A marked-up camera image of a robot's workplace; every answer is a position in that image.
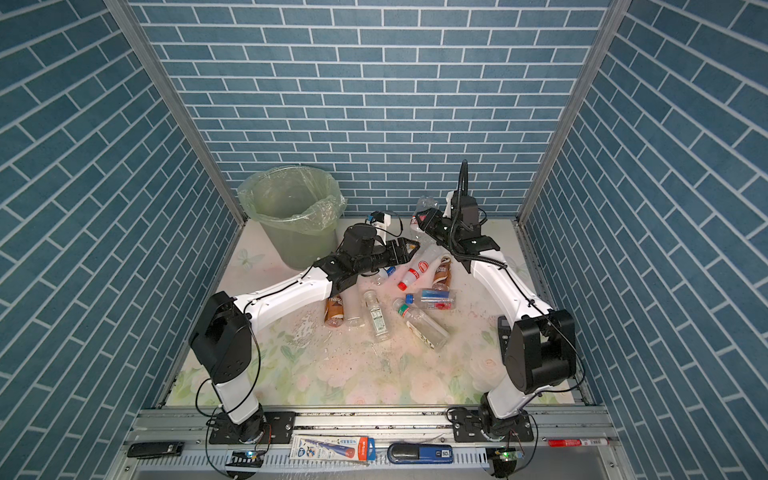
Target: bottle label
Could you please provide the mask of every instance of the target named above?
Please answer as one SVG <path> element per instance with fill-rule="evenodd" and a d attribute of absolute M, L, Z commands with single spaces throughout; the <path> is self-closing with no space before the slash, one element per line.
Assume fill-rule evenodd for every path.
<path fill-rule="evenodd" d="M 419 329 L 414 327 L 413 324 L 410 323 L 408 320 L 406 320 L 406 325 L 408 326 L 408 328 L 411 329 L 413 334 L 416 335 L 417 337 L 419 337 L 422 340 L 422 342 L 424 342 L 429 348 L 431 348 L 433 350 L 435 349 L 435 346 L 432 344 L 432 342 L 427 340 L 427 337 L 423 336 L 422 333 L 419 332 Z"/>
<path fill-rule="evenodd" d="M 382 310 L 380 307 L 374 306 L 371 309 L 371 318 L 373 318 L 373 329 L 376 331 L 376 335 L 380 335 L 386 332 L 384 315 L 382 315 Z"/>

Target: table surface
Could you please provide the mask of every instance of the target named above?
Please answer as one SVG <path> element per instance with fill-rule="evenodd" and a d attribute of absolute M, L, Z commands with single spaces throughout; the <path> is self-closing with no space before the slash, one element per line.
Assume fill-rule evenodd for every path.
<path fill-rule="evenodd" d="M 337 232 L 356 221 L 341 219 Z M 531 286 L 512 221 L 489 220 L 483 233 L 496 240 L 510 267 Z M 407 293 L 431 285 L 435 268 L 432 264 Z M 392 333 L 383 343 L 372 341 L 368 322 L 362 326 L 325 326 L 324 301 L 300 308 L 259 331 L 262 360 L 255 392 L 260 402 L 294 406 L 476 404 L 482 393 L 496 387 L 506 372 L 496 328 L 496 318 L 502 312 L 490 293 L 461 264 L 452 263 L 451 290 L 456 293 L 456 307 L 427 310 L 451 334 L 448 343 L 436 352 L 418 340 L 392 308 L 392 301 L 404 295 L 396 285 L 404 272 L 401 266 L 381 286 L 373 285 L 370 279 L 358 280 L 361 295 L 373 289 L 382 304 Z M 262 227 L 249 220 L 219 290 L 231 296 L 250 293 L 296 273 L 280 260 Z M 258 368 L 255 346 L 252 358 L 247 370 L 251 379 Z M 166 405 L 194 405 L 195 393 L 207 378 L 205 368 L 190 351 Z M 569 392 L 545 393 L 534 401 L 573 402 Z M 206 384 L 199 404 L 218 403 L 210 384 Z"/>

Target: floral tabletop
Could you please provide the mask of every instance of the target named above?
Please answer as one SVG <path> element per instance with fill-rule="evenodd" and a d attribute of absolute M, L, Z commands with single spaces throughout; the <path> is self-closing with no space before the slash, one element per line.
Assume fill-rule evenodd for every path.
<path fill-rule="evenodd" d="M 352 220 L 341 220 L 339 233 Z M 530 286 L 517 237 L 510 220 L 489 220 L 483 227 L 502 247 L 508 264 Z M 432 282 L 430 271 L 408 289 L 418 292 Z M 405 270 L 381 286 L 358 280 L 360 294 L 375 290 L 392 338 L 374 343 L 372 326 L 323 323 L 325 302 L 312 303 L 259 331 L 261 374 L 257 398 L 265 405 L 441 405 L 474 404 L 480 395 L 496 387 L 505 375 L 498 346 L 496 318 L 502 312 L 480 283 L 464 268 L 452 263 L 451 290 L 456 292 L 454 310 L 427 310 L 450 334 L 439 351 L 427 348 L 406 327 L 392 308 L 402 298 L 397 282 Z M 249 220 L 220 284 L 232 296 L 264 288 L 296 274 L 277 255 L 258 223 Z M 258 369 L 256 347 L 248 375 Z M 168 406 L 192 406 L 200 384 L 208 378 L 191 351 L 179 372 Z M 537 403 L 573 403 L 567 393 L 545 393 Z M 206 384 L 201 406 L 215 406 L 218 399 Z"/>

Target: floral tablecloth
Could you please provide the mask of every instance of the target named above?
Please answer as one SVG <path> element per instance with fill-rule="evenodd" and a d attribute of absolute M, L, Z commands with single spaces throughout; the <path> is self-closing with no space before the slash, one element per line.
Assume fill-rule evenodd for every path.
<path fill-rule="evenodd" d="M 342 220 L 339 232 L 351 224 Z M 493 237 L 520 277 L 531 284 L 528 268 L 510 220 L 489 220 L 484 233 Z M 265 405 L 441 405 L 478 403 L 505 375 L 498 346 L 496 318 L 501 314 L 490 294 L 460 264 L 452 264 L 454 310 L 428 310 L 450 334 L 441 351 L 427 348 L 396 315 L 392 301 L 402 297 L 397 280 L 400 268 L 386 283 L 374 286 L 360 279 L 363 292 L 376 290 L 392 338 L 372 341 L 372 327 L 323 324 L 324 302 L 312 303 L 258 332 L 261 374 L 257 398 Z M 249 221 L 224 274 L 220 289 L 230 295 L 249 293 L 295 275 L 280 260 L 258 223 Z M 428 271 L 408 291 L 431 284 Z M 248 375 L 258 370 L 253 347 Z M 191 406 L 200 384 L 208 378 L 205 368 L 190 351 L 166 401 L 168 406 Z M 570 393 L 546 393 L 538 403 L 573 403 Z M 201 406 L 215 406 L 218 399 L 206 384 Z"/>

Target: bottle with red cap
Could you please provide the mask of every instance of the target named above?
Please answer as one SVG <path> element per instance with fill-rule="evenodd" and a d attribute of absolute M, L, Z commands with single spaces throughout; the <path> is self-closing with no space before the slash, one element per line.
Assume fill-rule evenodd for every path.
<path fill-rule="evenodd" d="M 437 260 L 440 253 L 442 253 L 442 247 L 436 243 L 433 243 L 428 249 L 417 253 L 411 261 L 411 265 L 405 276 L 400 280 L 400 283 L 397 284 L 397 287 L 402 291 L 406 291 L 406 288 L 408 288 L 409 285 L 414 283 L 421 275 L 429 270 L 429 264 Z"/>

